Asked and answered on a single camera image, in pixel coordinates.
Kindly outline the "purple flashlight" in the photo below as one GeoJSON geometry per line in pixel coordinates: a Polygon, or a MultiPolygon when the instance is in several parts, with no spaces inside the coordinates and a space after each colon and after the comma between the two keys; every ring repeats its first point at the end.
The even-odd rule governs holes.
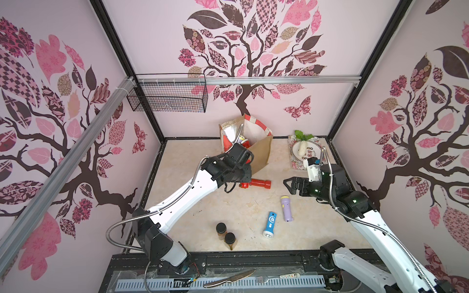
{"type": "Polygon", "coordinates": [[[281,199],[281,205],[283,209],[283,217],[286,222],[292,222],[293,219],[293,214],[291,212],[291,200],[289,196],[282,196],[281,199]]]}

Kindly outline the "blue flashlight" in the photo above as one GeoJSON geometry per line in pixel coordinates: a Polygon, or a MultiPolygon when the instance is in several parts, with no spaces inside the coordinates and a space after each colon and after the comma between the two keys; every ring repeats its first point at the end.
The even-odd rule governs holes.
{"type": "Polygon", "coordinates": [[[274,237],[274,227],[276,224],[277,214],[275,212],[269,212],[263,236],[271,239],[274,237]]]}

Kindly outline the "red flashlight row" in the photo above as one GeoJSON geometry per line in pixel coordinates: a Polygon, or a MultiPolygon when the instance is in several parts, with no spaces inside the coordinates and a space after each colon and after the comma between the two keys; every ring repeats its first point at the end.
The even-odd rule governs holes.
{"type": "Polygon", "coordinates": [[[250,148],[251,144],[250,144],[250,140],[247,139],[246,137],[244,136],[240,136],[237,143],[241,144],[243,147],[245,148],[250,148]]]}

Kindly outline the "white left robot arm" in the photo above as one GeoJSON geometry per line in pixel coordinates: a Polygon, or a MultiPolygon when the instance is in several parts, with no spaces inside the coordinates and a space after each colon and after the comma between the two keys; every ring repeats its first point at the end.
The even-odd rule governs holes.
{"type": "Polygon", "coordinates": [[[138,208],[131,218],[111,225],[106,231],[106,240],[116,247],[144,252],[151,264],[167,262],[176,274],[185,274],[194,262],[193,257],[181,243],[173,241],[168,232],[196,203],[218,188],[223,186],[229,193],[229,183],[249,183],[253,161],[254,154],[238,143],[220,155],[203,157],[185,185],[150,209],[138,208]],[[126,223],[132,224],[137,247],[111,238],[111,232],[126,223]]]}

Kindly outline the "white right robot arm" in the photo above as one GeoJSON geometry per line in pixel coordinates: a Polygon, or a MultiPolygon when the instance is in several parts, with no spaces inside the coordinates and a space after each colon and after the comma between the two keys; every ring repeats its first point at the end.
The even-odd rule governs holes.
{"type": "Polygon", "coordinates": [[[453,293],[448,277],[425,268],[389,229],[371,200],[348,184],[343,168],[336,164],[313,165],[308,177],[291,177],[283,184],[292,195],[313,197],[331,205],[372,246],[385,264],[384,271],[332,240],[320,248],[319,263],[325,271],[342,269],[377,293],[453,293]]]}

